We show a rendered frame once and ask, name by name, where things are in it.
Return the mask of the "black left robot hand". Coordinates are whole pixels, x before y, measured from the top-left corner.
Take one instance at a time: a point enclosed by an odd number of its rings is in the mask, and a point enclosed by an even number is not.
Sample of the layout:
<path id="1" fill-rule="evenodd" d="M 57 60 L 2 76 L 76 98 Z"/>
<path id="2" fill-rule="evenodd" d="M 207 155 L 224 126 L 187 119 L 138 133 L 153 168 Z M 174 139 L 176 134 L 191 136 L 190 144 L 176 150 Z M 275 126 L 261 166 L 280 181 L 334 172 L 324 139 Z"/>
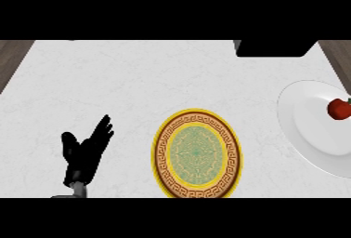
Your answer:
<path id="1" fill-rule="evenodd" d="M 67 162 L 63 179 L 66 186 L 73 182 L 82 182 L 84 185 L 89 184 L 112 136 L 113 131 L 107 115 L 101 118 L 89 137 L 82 142 L 69 132 L 61 134 L 63 157 Z"/>

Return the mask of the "yellow patterned plate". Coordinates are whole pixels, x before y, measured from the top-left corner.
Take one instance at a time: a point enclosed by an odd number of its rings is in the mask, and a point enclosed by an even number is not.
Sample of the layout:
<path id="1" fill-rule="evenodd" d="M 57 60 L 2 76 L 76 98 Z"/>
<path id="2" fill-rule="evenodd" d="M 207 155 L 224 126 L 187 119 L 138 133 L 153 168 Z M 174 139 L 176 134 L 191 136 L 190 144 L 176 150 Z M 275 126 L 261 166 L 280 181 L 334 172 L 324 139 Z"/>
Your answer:
<path id="1" fill-rule="evenodd" d="M 243 150 L 218 114 L 185 109 L 166 118 L 153 137 L 150 166 L 168 197 L 230 196 L 243 171 Z"/>

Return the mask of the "white plate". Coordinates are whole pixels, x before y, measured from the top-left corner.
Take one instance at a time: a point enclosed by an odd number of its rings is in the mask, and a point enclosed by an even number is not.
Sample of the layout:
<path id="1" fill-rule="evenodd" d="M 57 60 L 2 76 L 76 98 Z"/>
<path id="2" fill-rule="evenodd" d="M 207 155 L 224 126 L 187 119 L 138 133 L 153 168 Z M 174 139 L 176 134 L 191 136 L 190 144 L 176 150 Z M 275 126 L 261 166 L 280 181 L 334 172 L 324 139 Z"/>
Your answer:
<path id="1" fill-rule="evenodd" d="M 281 91 L 277 117 L 283 134 L 308 163 L 325 173 L 351 179 L 351 117 L 327 114 L 333 99 L 351 95 L 318 81 L 297 81 Z"/>

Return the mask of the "black appliance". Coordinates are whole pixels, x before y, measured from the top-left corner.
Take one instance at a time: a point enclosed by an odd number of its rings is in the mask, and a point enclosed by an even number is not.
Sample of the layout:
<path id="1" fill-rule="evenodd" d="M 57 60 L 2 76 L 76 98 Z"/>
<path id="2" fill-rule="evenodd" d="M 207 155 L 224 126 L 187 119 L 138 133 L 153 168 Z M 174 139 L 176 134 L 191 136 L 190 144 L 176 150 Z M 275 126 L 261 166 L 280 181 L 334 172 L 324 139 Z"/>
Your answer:
<path id="1" fill-rule="evenodd" d="M 240 58 L 297 58 L 305 55 L 315 40 L 234 40 Z"/>

